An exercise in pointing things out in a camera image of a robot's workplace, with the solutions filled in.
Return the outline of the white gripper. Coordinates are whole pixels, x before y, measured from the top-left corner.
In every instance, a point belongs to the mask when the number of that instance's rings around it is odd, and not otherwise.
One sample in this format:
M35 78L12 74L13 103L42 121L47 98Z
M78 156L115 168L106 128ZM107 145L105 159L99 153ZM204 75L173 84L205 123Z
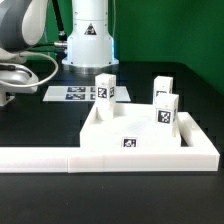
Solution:
M29 87L29 84L35 84L39 79L23 65L0 63L0 81L10 83L10 86L0 84L0 91L33 94L37 86Z

